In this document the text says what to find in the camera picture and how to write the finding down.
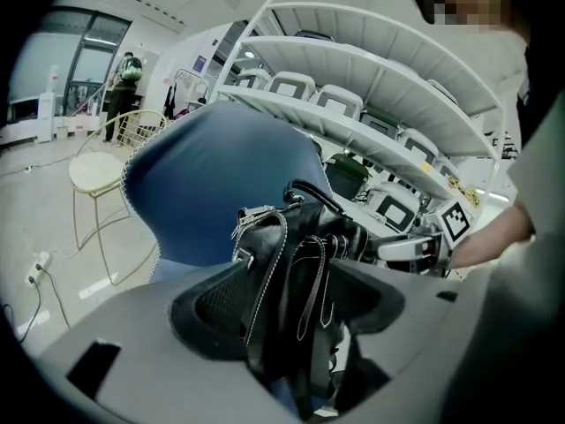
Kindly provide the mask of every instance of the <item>white shelf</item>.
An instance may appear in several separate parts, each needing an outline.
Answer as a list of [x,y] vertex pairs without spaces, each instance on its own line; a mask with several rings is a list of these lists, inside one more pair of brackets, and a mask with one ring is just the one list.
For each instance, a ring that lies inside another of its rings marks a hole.
[[280,30],[274,23],[271,34],[294,36],[299,30],[312,30],[406,64],[422,79],[441,83],[469,116],[501,107],[492,90],[467,64],[411,26],[339,4],[292,2],[268,4],[266,9],[275,14],[283,30],[277,33]]
[[443,200],[457,199],[471,217],[477,210],[428,163],[380,132],[349,117],[292,97],[258,89],[221,86],[218,92],[258,111],[282,118],[297,128],[343,146],[377,163],[418,190]]
[[445,155],[497,158],[491,143],[457,105],[387,59],[349,45],[294,36],[256,36],[242,43],[272,73],[303,73],[319,87],[346,88],[365,104],[421,131]]

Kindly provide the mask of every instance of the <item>white bistro chair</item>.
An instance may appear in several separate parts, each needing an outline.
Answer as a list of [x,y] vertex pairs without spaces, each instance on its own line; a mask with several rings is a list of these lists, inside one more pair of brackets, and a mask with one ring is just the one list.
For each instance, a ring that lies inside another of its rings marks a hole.
[[[153,113],[157,115],[160,119],[159,125],[140,125],[139,117],[142,114],[147,113]],[[112,123],[116,123],[116,132],[119,133],[117,146],[114,149],[116,151],[116,155],[112,155],[109,152],[84,152],[87,145],[96,137],[98,137],[98,135],[102,132],[103,129],[105,129],[107,125],[110,125]],[[120,284],[128,276],[135,273],[149,258],[149,256],[155,249],[156,245],[151,248],[147,256],[138,264],[137,267],[135,267],[135,269],[129,272],[126,276],[120,278],[119,281],[114,281],[109,273],[108,262],[106,261],[106,255],[104,253],[104,245],[102,244],[102,229],[110,226],[113,223],[120,222],[132,216],[125,198],[122,195],[122,191],[120,190],[122,172],[124,170],[125,164],[127,162],[127,159],[130,157],[130,155],[132,155],[133,151],[136,148],[140,147],[147,140],[156,135],[161,130],[161,128],[166,126],[167,124],[167,118],[157,111],[136,110],[124,113],[123,115],[111,119],[94,133],[90,134],[80,147],[77,154],[71,160],[71,164],[69,165],[69,178],[71,179],[72,184],[72,219],[74,224],[74,236],[77,242],[77,249],[81,250],[88,242],[88,240],[96,235],[96,237],[98,238],[98,243],[100,245],[100,251],[102,253],[102,260],[104,261],[104,267],[106,268],[106,274],[108,275],[110,283],[113,285]],[[101,222],[98,213],[98,199],[114,190],[120,193],[128,215],[110,220],[107,223],[105,223],[104,221]],[[77,193],[85,194],[93,200],[95,218],[94,229],[90,231],[80,243],[79,234],[77,232]]]

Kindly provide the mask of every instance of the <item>person in black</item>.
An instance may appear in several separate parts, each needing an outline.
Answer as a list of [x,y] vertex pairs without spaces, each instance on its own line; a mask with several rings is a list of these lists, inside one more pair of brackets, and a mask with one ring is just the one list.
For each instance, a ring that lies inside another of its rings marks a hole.
[[[110,121],[112,118],[123,115],[127,113],[132,108],[133,99],[135,95],[135,91],[137,89],[137,84],[133,80],[126,80],[122,79],[120,76],[120,69],[123,66],[124,62],[128,59],[133,57],[131,52],[125,52],[124,58],[118,64],[116,70],[109,78],[109,85],[112,86],[114,83],[114,89],[112,90],[112,95],[109,100],[109,107],[108,107],[108,118],[107,120]],[[117,135],[117,141],[121,141],[124,130],[126,126],[125,121],[120,121],[120,126]],[[106,126],[106,137],[104,139],[105,143],[110,143],[112,141],[112,136],[114,135],[114,123],[109,124]]]
[[[517,112],[525,146],[551,109],[565,80],[559,51],[561,0],[414,0],[424,20],[435,23],[440,12],[446,22],[507,29],[525,41],[527,80],[517,98]],[[497,259],[515,242],[534,233],[522,203],[506,208],[485,228],[468,236],[452,254],[449,269],[470,267]]]

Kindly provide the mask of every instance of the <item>ceiling light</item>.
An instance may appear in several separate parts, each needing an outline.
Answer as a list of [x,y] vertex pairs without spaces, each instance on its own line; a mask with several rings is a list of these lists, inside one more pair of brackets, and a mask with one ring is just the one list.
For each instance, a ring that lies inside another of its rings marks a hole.
[[117,44],[115,42],[104,41],[102,39],[85,38],[85,41],[101,42],[102,44],[108,44],[110,46],[117,46]]
[[[485,194],[485,191],[478,188],[477,193]],[[489,193],[488,196],[490,196],[491,198],[495,198],[496,200],[500,200],[500,201],[504,201],[504,202],[510,202],[510,200],[506,196],[503,196],[501,194]]]

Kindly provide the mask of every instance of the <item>human arm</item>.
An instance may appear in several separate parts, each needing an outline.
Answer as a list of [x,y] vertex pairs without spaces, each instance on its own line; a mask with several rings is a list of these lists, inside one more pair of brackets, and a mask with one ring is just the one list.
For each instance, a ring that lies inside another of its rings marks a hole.
[[498,259],[515,242],[527,240],[533,226],[519,201],[506,208],[483,229],[465,238],[451,256],[448,269],[460,269]]
[[108,86],[112,87],[114,85],[114,78],[116,77],[115,72],[111,72],[108,77]]

